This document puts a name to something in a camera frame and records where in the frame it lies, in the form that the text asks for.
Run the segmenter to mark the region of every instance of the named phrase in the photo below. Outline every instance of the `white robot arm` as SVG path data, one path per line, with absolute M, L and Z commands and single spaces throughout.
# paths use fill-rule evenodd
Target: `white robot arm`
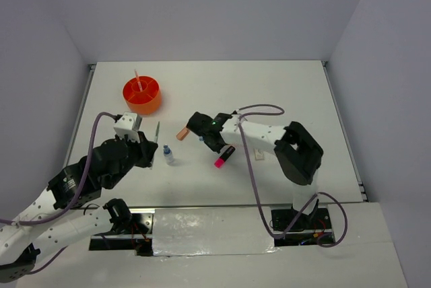
M 237 111 L 219 113 L 215 118 L 196 112 L 187 128 L 203 137 L 212 151 L 220 152 L 225 145 L 242 145 L 240 117 Z M 323 156 L 320 145 L 298 122 L 282 127 L 243 120 L 241 126 L 253 148 L 277 156 L 284 175 L 292 182 L 293 209 L 299 211 L 317 191 L 315 178 Z M 316 206 L 317 199 L 305 208 L 303 214 L 311 215 Z
M 139 131 L 141 117 L 136 113 L 111 117 L 116 120 L 114 139 L 92 148 L 92 135 L 91 159 L 85 156 L 78 163 L 63 168 L 27 209 L 12 221 L 2 220 L 8 225 L 0 229 L 0 282 L 15 280 L 21 272 L 25 274 L 33 269 L 40 252 L 42 256 L 50 254 L 84 236 L 109 231 L 122 221 L 116 216 L 119 208 L 110 206 L 110 201 L 97 210 L 97 215 L 91 213 L 87 217 L 58 224 L 69 209 L 99 198 L 102 188 L 114 188 L 132 167 L 151 166 L 158 145 L 148 141 Z M 120 210 L 131 219 L 124 202 L 123 205 L 125 209 Z

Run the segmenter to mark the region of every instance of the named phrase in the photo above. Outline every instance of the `black mount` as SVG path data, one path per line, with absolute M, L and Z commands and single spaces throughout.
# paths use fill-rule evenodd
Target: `black mount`
M 14 262 L 0 266 L 0 283 L 10 283 L 27 275 L 34 268 L 36 257 L 40 250 L 35 250 L 33 244 L 30 244 Z
M 302 124 L 291 122 L 284 129 L 286 133 L 274 148 L 284 176 L 295 184 L 309 185 L 321 166 L 323 149 Z
M 111 231 L 116 234 L 129 229 L 132 222 L 132 213 L 122 199 L 111 199 L 104 206 L 112 217 L 109 221 L 113 224 Z

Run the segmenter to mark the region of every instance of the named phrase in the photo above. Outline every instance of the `robotic hand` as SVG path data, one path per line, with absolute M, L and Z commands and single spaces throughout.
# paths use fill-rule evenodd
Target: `robotic hand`
M 112 199 L 87 215 L 59 222 L 62 215 L 58 210 L 78 209 L 99 198 L 102 188 L 113 189 L 131 168 L 152 165 L 158 145 L 139 131 L 141 117 L 136 113 L 111 117 L 116 121 L 115 138 L 90 150 L 91 163 L 86 163 L 85 156 L 63 168 L 27 209 L 0 229 L 0 282 L 27 275 L 36 259 L 42 260 L 82 238 L 130 228 L 132 214 L 121 199 Z

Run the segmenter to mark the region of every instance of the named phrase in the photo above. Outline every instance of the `pink marker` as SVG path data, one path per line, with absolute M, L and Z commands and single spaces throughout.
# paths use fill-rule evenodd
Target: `pink marker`
M 228 160 L 228 158 L 234 153 L 234 151 L 235 147 L 231 145 L 225 150 L 225 152 L 223 152 L 220 158 L 215 161 L 214 166 L 220 169 L 224 165 L 226 160 Z

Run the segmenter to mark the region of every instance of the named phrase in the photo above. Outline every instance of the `straw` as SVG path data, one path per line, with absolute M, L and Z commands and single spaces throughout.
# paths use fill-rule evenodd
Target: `straw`
M 136 80 L 137 80 L 137 84 L 139 86 L 139 89 L 141 90 L 141 92 L 143 91 L 142 89 L 142 85 L 141 85 L 141 81 L 139 80 L 139 75 L 137 74 L 137 71 L 135 69 L 135 76 L 136 76 Z

